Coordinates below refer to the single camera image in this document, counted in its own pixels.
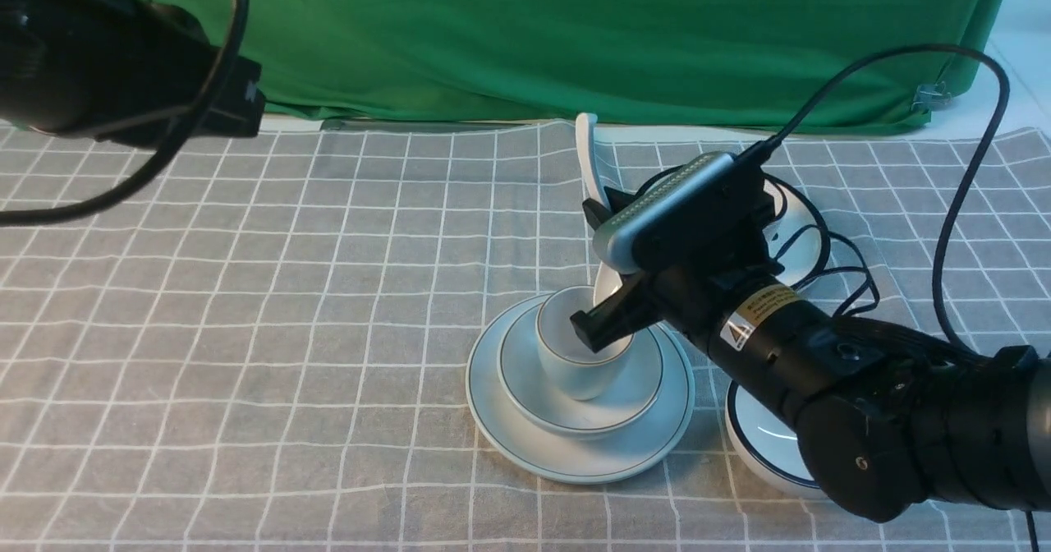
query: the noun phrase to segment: white floor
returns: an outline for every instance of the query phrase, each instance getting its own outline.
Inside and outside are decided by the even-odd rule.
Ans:
[[[1051,134],[1051,0],[1004,0],[990,36],[987,54],[1006,68],[1011,78],[1011,103],[1001,125],[1002,132],[1036,126]],[[996,102],[996,80],[980,69],[970,90],[953,105],[935,111],[931,124],[903,136],[912,140],[960,140],[980,137]],[[604,143],[653,143],[653,141],[758,140],[761,136],[740,129],[710,126],[599,126],[596,139]],[[274,115],[263,119],[267,131],[310,131],[320,122]]]

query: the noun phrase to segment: plate rim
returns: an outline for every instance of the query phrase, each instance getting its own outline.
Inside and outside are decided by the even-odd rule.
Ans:
[[[650,468],[653,468],[654,466],[657,465],[657,463],[664,459],[664,457],[673,449],[675,449],[675,446],[679,444],[680,439],[682,439],[682,436],[689,428],[689,421],[694,415],[694,408],[696,406],[696,398],[697,398],[696,383],[694,381],[694,369],[693,369],[693,364],[689,361],[689,356],[686,354],[682,345],[679,343],[679,340],[676,340],[676,338],[669,334],[664,328],[660,329],[661,332],[663,332],[664,335],[667,338],[667,340],[672,343],[672,347],[676,350],[676,353],[679,354],[679,363],[682,364],[683,368],[686,371],[686,395],[688,405],[685,407],[685,410],[683,410],[682,418],[679,420],[679,426],[676,429],[675,433],[672,435],[672,437],[661,447],[660,450],[654,452],[653,455],[650,455],[650,457],[640,462],[639,464],[636,464],[631,468],[626,468],[624,470],[620,470],[619,472],[615,473],[593,474],[588,476],[580,476],[580,475],[574,476],[571,474],[562,474],[560,472],[554,472],[541,468],[539,466],[536,466],[535,464],[531,464],[522,459],[512,451],[510,451],[506,446],[503,446],[503,444],[501,444],[498,439],[494,438],[492,433],[485,426],[485,424],[482,424],[479,421],[477,405],[474,400],[474,394],[471,391],[471,382],[470,382],[471,369],[474,364],[475,355],[478,352],[478,345],[481,343],[481,340],[485,338],[485,335],[492,330],[496,321],[499,321],[503,316],[508,315],[508,313],[513,311],[515,308],[519,308],[519,306],[526,306],[528,304],[532,304],[533,302],[538,302],[540,300],[543,300],[543,298],[545,298],[548,294],[549,293],[537,294],[536,297],[530,298],[529,300],[518,302],[518,304],[510,306],[510,308],[507,308],[506,310],[500,312],[499,315],[495,316],[493,321],[488,326],[486,326],[486,328],[482,329],[481,333],[478,334],[478,339],[475,340],[474,345],[471,347],[471,354],[468,357],[467,367],[465,370],[463,384],[465,384],[465,391],[467,392],[468,410],[471,411],[471,416],[474,418],[475,427],[478,429],[479,432],[481,432],[482,436],[486,437],[486,439],[490,443],[490,445],[492,445],[493,448],[496,449],[496,451],[500,452],[500,454],[503,455],[503,457],[506,457],[509,462],[511,462],[515,466],[521,468],[522,470],[526,470],[531,474],[540,476],[542,478],[547,478],[549,481],[554,481],[556,483],[568,484],[568,485],[601,485],[601,484],[623,481],[632,476],[638,475],[642,472],[645,472]]]

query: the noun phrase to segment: green cloth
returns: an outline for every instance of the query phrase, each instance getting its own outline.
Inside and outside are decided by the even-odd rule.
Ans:
[[[184,6],[221,40],[230,0]],[[769,128],[827,78],[902,43],[984,47],[1001,0],[251,0],[243,54],[273,110],[395,121],[572,118]],[[928,122],[920,84],[974,62],[897,58],[851,77],[808,131]]]

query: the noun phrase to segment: white bowl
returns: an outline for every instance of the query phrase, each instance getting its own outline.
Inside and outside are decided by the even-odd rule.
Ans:
[[[726,392],[726,431],[744,465],[766,484],[800,498],[825,498],[803,464],[796,434],[734,381]]]
[[[593,293],[589,286],[566,287],[549,294],[536,315],[540,365],[550,382],[578,401],[597,397],[613,384],[624,369],[621,355],[633,340],[616,340],[597,353],[581,342],[570,316],[590,309]]]
[[[653,331],[646,328],[638,333],[622,355],[623,373],[607,390],[592,400],[578,401],[548,381],[541,368],[541,347],[534,331],[537,309],[529,309],[511,324],[499,352],[500,384],[523,416],[552,433],[591,439],[627,427],[653,407],[664,377],[663,357]]]

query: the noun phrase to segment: robotic arm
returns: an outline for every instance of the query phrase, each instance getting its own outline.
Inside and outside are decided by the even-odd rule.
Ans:
[[[862,517],[927,498],[1051,510],[1051,362],[829,316],[778,283],[760,170],[777,143],[700,156],[613,210],[585,201],[595,251],[624,283],[575,313],[578,336],[599,350],[667,321],[796,432],[822,491]]]

